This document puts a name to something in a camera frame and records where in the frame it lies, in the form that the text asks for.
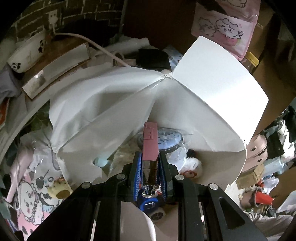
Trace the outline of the dark pink lipstick box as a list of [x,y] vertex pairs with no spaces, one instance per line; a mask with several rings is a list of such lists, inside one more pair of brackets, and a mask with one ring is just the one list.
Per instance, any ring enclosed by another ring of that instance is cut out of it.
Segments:
[[142,145],[142,189],[152,195],[158,189],[158,125],[145,122]]

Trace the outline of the pink desk mat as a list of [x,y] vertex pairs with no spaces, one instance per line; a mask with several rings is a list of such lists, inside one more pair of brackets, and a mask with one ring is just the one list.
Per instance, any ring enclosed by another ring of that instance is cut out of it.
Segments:
[[62,203],[52,198],[48,187],[63,177],[55,154],[22,148],[11,170],[11,186],[6,198],[16,205],[18,229],[24,240]]

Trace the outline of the purple cloth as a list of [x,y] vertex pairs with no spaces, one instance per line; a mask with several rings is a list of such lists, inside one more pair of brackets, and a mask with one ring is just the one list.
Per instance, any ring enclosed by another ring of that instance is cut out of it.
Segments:
[[0,74],[0,103],[7,97],[17,97],[21,93],[20,85],[14,77],[11,67],[6,64]]

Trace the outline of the pink cartoon fabric bag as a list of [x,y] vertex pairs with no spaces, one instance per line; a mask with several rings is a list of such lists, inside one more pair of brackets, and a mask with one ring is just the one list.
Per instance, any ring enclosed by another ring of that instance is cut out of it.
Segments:
[[221,45],[241,61],[257,24],[261,1],[197,1],[191,34]]

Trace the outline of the panda ceramic bowl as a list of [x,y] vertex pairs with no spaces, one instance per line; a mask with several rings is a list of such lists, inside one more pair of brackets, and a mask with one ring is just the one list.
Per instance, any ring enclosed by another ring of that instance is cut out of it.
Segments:
[[47,31],[41,31],[26,40],[8,59],[8,65],[16,73],[23,73],[32,68],[44,54]]

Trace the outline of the blue round tin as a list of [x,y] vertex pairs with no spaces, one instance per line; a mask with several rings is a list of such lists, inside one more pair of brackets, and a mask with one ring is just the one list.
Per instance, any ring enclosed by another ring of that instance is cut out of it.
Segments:
[[137,137],[137,145],[145,153],[170,153],[183,146],[183,136],[180,132],[169,128],[145,128]]

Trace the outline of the light blue cream tube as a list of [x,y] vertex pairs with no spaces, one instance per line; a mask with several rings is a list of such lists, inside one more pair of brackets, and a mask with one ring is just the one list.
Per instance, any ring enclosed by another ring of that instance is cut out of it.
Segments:
[[110,162],[107,159],[96,157],[94,159],[94,161],[93,161],[93,164],[95,166],[100,167],[100,168],[105,168],[105,167],[108,167],[110,165]]

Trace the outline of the blue jar white lid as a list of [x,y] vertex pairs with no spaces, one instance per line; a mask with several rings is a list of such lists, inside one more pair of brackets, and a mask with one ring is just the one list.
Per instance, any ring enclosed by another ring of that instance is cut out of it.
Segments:
[[158,222],[165,217],[164,200],[161,194],[148,197],[142,194],[137,199],[138,208],[145,213],[152,222]]

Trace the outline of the yellow brown plush toy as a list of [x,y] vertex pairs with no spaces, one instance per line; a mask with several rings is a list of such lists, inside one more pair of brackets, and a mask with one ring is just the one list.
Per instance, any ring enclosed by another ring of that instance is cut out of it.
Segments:
[[63,177],[55,180],[52,186],[48,187],[49,196],[56,199],[66,199],[72,192],[72,188]]

